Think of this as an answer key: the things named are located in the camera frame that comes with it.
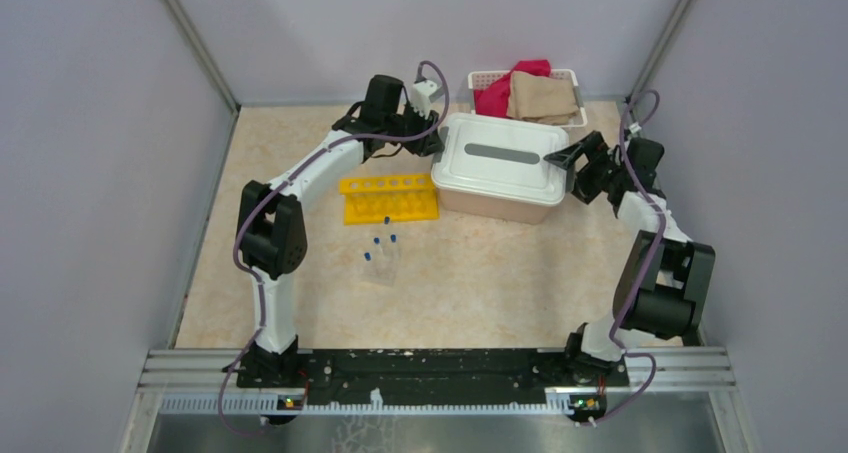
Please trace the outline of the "white plastic tray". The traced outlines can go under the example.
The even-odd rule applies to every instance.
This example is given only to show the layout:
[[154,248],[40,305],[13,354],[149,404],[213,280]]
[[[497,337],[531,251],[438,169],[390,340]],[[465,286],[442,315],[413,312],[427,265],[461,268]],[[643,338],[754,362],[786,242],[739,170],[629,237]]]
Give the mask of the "white plastic tray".
[[439,131],[431,179],[442,191],[553,207],[569,191],[545,156],[569,145],[565,130],[471,113],[450,114]]

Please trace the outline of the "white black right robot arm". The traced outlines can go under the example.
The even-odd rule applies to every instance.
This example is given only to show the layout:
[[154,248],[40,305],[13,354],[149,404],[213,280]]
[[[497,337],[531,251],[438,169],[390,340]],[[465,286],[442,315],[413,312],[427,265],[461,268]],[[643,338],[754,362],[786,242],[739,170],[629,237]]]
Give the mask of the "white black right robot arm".
[[680,229],[657,188],[664,154],[662,144],[630,134],[611,148],[593,131],[544,158],[565,171],[582,203],[606,196],[614,217],[634,234],[610,312],[569,338],[563,371],[576,385],[590,384],[631,348],[684,338],[700,324],[716,253]]

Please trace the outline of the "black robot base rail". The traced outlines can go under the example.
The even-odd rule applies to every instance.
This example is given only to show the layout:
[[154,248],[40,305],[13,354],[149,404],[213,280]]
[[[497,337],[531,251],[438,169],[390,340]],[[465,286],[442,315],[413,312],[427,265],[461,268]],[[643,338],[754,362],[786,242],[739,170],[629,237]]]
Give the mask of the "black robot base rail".
[[541,404],[554,387],[624,387],[622,362],[581,362],[566,348],[313,349],[252,347],[235,368],[240,388],[303,389],[309,406]]

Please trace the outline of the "yellow test tube rack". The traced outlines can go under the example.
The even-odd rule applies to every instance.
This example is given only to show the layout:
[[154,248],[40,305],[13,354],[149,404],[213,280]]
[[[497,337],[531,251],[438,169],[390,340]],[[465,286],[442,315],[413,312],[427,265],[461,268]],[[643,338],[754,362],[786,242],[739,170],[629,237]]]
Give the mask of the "yellow test tube rack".
[[338,192],[348,226],[440,218],[437,190],[428,174],[345,178]]

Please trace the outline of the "pink plastic tub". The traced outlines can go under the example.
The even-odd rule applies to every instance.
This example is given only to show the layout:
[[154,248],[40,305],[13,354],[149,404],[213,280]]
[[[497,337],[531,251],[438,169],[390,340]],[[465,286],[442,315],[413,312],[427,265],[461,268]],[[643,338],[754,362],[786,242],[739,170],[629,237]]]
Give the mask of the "pink plastic tub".
[[439,189],[438,197],[441,205],[450,211],[526,224],[542,223],[559,207],[446,189]]

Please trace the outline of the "blue capped small tubes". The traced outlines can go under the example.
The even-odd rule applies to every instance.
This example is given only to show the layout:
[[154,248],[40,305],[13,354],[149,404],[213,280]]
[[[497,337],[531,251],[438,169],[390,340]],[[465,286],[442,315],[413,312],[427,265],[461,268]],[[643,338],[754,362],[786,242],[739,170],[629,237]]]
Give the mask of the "blue capped small tubes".
[[373,232],[369,249],[363,254],[366,262],[394,261],[400,254],[399,240],[391,216],[385,216]]

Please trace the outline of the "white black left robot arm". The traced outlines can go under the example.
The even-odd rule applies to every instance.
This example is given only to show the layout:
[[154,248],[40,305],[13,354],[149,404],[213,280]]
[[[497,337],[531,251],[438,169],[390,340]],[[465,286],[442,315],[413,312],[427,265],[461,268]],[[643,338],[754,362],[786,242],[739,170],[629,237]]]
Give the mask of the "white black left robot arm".
[[443,81],[418,75],[406,86],[376,75],[364,100],[333,123],[306,157],[272,180],[244,186],[233,259],[251,278],[256,326],[240,358],[242,369],[260,370],[277,387],[297,379],[292,275],[308,251],[307,208],[386,145],[420,157],[440,151],[444,115],[433,108],[438,101],[450,101]]

